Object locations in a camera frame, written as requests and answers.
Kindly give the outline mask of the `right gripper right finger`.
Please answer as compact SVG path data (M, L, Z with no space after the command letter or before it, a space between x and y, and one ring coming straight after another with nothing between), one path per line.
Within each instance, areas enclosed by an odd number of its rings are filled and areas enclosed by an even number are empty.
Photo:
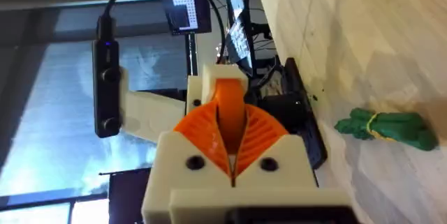
M304 140L266 111L246 106L247 126L237 151L236 188L315 188Z

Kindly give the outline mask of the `finger of the left gripper with orange wedge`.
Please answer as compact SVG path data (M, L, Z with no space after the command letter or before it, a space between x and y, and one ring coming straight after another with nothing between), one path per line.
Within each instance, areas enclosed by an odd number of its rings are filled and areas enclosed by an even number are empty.
M246 126L244 95L248 78L236 65L203 67L202 101L217 104L217 123L229 154L236 154Z

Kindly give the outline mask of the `bare white finger of the left gripper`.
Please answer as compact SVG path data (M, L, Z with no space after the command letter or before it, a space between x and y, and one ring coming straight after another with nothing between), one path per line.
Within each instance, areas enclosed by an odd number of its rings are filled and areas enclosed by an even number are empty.
M188 76L186 89L186 114L202 105L202 78L197 75Z

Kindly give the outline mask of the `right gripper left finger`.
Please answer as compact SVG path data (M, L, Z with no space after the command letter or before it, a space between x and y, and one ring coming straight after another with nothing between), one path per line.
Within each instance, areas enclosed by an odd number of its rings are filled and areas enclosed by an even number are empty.
M217 104L190 111L160 135L141 206L144 223L225 223L232 170Z

